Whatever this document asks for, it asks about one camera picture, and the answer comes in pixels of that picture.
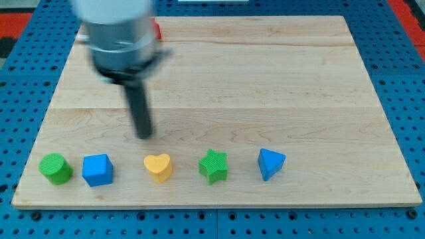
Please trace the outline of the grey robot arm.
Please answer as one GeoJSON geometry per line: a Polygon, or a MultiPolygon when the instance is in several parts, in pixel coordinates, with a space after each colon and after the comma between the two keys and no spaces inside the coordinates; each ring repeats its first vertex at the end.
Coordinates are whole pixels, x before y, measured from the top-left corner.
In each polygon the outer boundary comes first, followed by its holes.
{"type": "Polygon", "coordinates": [[[72,0],[97,72],[112,84],[137,86],[171,54],[163,48],[150,0],[72,0]]]}

